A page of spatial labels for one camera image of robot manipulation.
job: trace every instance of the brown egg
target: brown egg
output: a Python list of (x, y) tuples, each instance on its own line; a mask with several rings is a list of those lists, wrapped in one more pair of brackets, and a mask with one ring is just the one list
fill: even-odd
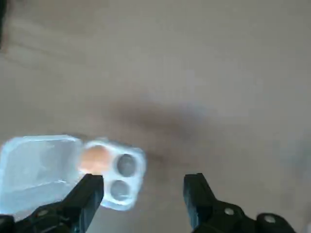
[(103, 146), (94, 146), (85, 150), (82, 154), (80, 170), (83, 173), (101, 175), (107, 171), (111, 164), (111, 154)]

